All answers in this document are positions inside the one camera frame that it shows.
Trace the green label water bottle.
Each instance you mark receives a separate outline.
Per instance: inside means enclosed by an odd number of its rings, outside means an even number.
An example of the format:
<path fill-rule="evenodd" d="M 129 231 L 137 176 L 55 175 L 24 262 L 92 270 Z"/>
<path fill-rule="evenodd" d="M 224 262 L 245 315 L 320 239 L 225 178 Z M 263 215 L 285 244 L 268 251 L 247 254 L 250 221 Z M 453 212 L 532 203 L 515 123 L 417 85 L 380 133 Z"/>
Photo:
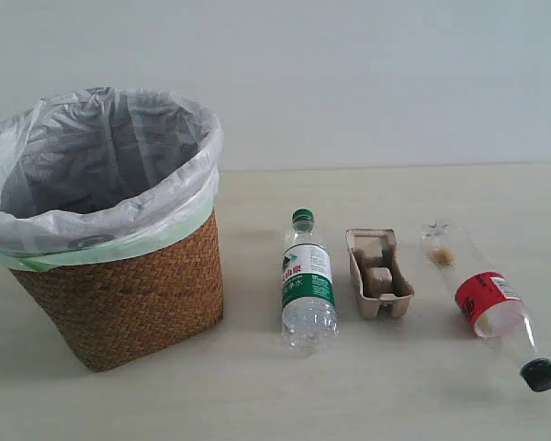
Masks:
<path fill-rule="evenodd" d="M 310 209 L 291 216 L 282 254 L 281 333 L 289 347 L 313 354 L 338 333 L 332 265 Z"/>

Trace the brown cardboard pulp tray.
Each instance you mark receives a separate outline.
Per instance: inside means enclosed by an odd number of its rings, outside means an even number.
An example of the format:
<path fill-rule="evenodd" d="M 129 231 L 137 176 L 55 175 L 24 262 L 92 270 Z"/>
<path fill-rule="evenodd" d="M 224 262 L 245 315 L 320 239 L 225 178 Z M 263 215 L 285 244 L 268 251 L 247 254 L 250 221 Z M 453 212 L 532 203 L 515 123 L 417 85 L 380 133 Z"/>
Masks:
<path fill-rule="evenodd" d="M 354 294 L 361 316 L 380 312 L 403 317 L 414 289 L 399 267 L 396 234 L 391 229 L 349 229 L 345 233 Z"/>

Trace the red label black-cap bottle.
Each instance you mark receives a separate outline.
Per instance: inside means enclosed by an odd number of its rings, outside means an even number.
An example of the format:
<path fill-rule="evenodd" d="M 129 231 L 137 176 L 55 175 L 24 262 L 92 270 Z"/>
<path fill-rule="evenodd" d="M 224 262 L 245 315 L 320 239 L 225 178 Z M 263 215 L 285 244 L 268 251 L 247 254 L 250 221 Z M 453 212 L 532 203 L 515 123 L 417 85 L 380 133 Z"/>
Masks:
<path fill-rule="evenodd" d="M 551 360 L 538 348 L 526 303 L 469 234 L 437 220 L 421 227 L 421 246 L 475 336 L 514 364 L 530 390 L 551 390 Z"/>

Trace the woven wicker waste basket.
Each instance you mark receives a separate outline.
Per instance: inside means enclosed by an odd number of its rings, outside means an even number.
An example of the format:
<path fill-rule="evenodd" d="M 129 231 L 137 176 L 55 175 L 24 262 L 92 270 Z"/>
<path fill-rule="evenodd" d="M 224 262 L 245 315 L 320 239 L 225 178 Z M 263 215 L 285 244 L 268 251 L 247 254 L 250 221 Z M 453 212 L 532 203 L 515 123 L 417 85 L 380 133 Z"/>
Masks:
<path fill-rule="evenodd" d="M 176 345 L 223 318 L 214 215 L 185 239 L 150 254 L 12 274 L 94 372 Z"/>

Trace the white plastic bin liner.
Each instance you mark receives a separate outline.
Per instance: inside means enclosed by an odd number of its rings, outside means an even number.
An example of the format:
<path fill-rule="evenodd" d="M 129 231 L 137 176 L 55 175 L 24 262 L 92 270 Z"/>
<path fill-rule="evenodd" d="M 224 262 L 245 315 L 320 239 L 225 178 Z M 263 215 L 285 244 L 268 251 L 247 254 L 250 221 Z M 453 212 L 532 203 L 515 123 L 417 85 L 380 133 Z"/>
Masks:
<path fill-rule="evenodd" d="M 45 272 L 178 243 L 214 209 L 223 130 L 171 92 L 98 87 L 0 122 L 0 266 Z"/>

